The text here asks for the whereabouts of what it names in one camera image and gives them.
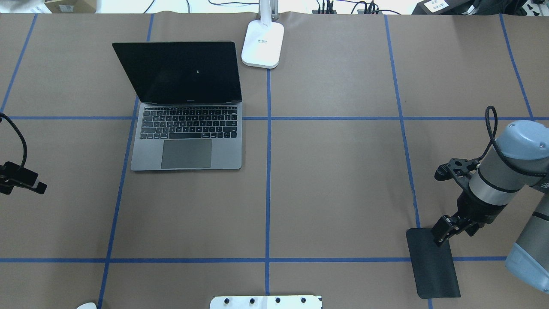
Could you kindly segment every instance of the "black cable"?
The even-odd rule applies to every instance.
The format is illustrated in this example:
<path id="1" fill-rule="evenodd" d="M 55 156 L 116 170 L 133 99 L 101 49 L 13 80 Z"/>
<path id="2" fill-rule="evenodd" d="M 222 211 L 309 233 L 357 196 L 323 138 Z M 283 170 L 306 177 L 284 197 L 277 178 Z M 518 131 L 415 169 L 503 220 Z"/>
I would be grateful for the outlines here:
<path id="1" fill-rule="evenodd" d="M 366 7 L 368 6 L 368 3 L 366 3 L 365 1 L 354 2 L 355 6 L 352 8 L 351 14 L 353 14 L 353 12 L 354 12 L 355 9 L 356 9 L 356 6 L 359 5 L 360 3 L 363 3 L 363 4 L 364 4 L 364 10 L 366 10 Z"/>
<path id="2" fill-rule="evenodd" d="M 375 14 L 377 12 L 384 12 L 384 11 L 387 11 L 387 12 L 393 12 L 393 13 L 396 13 L 398 15 L 402 15 L 400 14 L 399 12 L 396 12 L 396 11 L 393 11 L 393 10 L 375 10 L 375 11 L 371 11 L 370 14 Z"/>
<path id="3" fill-rule="evenodd" d="M 210 2 L 210 4 L 213 4 L 213 5 L 225 5 L 225 4 L 246 4 L 246 5 L 249 5 L 249 4 L 257 4 L 257 5 L 259 5 L 259 2 L 258 2 L 258 3 L 249 3 L 249 2 L 224 2 L 224 3 L 213 3 L 211 0 L 208 0 L 208 2 Z"/>
<path id="4" fill-rule="evenodd" d="M 149 4 L 149 7 L 145 10 L 145 12 L 143 12 L 143 14 L 145 14 L 149 9 L 150 7 L 153 6 L 153 3 L 155 2 L 156 0 L 153 0 L 150 4 Z"/>
<path id="5" fill-rule="evenodd" d="M 25 166 L 25 162 L 27 161 L 27 142 L 25 141 L 25 138 L 23 137 L 23 134 L 21 134 L 21 131 L 17 128 L 17 126 L 13 123 L 11 119 L 9 119 L 8 116 L 6 116 L 3 113 L 0 113 L 0 122 L 2 121 L 2 118 L 8 121 L 8 123 L 12 126 L 12 128 L 15 130 L 17 135 L 19 135 L 19 138 L 21 139 L 21 143 L 23 143 L 23 160 L 21 161 L 21 165 L 17 170 L 20 170 Z"/>
<path id="6" fill-rule="evenodd" d="M 493 132 L 492 132 L 492 128 L 490 127 L 490 111 L 492 111 L 494 113 L 494 120 L 495 120 L 494 121 L 494 126 L 495 126 L 495 128 L 494 128 Z M 485 117 L 485 121 L 486 121 L 486 129 L 488 131 L 488 135 L 490 136 L 490 143 L 488 144 L 487 149 L 489 149 L 490 145 L 492 145 L 494 147 L 494 150 L 496 151 L 497 155 L 500 157 L 501 161 L 503 161 L 505 163 L 505 165 L 507 165 L 508 168 L 512 169 L 513 171 L 515 171 L 519 174 L 526 175 L 526 176 L 531 176 L 531 177 L 545 177 L 547 175 L 546 173 L 533 173 L 533 172 L 529 172 L 527 170 L 520 169 L 520 168 L 514 166 L 511 162 L 509 162 L 509 160 L 507 160 L 507 158 L 503 155 L 503 152 L 501 151 L 500 147 L 497 145 L 496 139 L 494 137 L 494 134 L 496 132 L 495 129 L 497 128 L 496 108 L 493 107 L 493 106 L 486 107 L 484 117 Z M 481 158 L 484 158 L 486 153 L 487 153 L 487 151 L 485 151 L 483 153 Z"/>

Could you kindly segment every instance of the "black rubber mat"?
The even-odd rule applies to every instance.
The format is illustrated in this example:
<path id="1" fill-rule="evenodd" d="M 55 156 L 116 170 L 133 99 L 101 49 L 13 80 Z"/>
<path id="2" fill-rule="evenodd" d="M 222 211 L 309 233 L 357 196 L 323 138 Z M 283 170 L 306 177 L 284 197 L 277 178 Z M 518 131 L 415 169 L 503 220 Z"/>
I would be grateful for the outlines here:
<path id="1" fill-rule="evenodd" d="M 423 299 L 461 297 L 450 244 L 437 247 L 430 229 L 409 229 L 406 240 L 417 295 Z"/>

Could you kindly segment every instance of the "trackpad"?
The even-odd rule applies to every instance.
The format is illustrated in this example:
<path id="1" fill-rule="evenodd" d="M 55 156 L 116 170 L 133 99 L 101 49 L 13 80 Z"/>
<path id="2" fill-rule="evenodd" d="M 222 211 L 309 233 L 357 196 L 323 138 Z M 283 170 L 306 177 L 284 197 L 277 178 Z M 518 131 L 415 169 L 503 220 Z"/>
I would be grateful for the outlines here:
<path id="1" fill-rule="evenodd" d="M 211 140 L 165 140 L 162 168 L 211 166 Z"/>

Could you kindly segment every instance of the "laptop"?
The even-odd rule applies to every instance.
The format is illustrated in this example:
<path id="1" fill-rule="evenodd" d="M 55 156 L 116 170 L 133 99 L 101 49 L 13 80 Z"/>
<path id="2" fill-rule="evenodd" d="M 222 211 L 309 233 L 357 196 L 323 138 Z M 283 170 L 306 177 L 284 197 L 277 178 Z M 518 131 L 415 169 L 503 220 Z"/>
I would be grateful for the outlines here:
<path id="1" fill-rule="evenodd" d="M 239 169 L 242 92 L 234 42 L 113 43 L 141 104 L 131 169 Z"/>

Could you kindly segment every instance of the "laptop screen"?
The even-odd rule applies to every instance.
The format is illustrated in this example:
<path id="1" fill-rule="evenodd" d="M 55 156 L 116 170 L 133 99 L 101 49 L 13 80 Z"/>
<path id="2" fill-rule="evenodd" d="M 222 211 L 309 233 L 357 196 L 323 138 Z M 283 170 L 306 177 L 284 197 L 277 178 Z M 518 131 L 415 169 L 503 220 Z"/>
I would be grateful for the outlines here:
<path id="1" fill-rule="evenodd" d="M 113 43 L 141 102 L 242 101 L 234 42 Z"/>

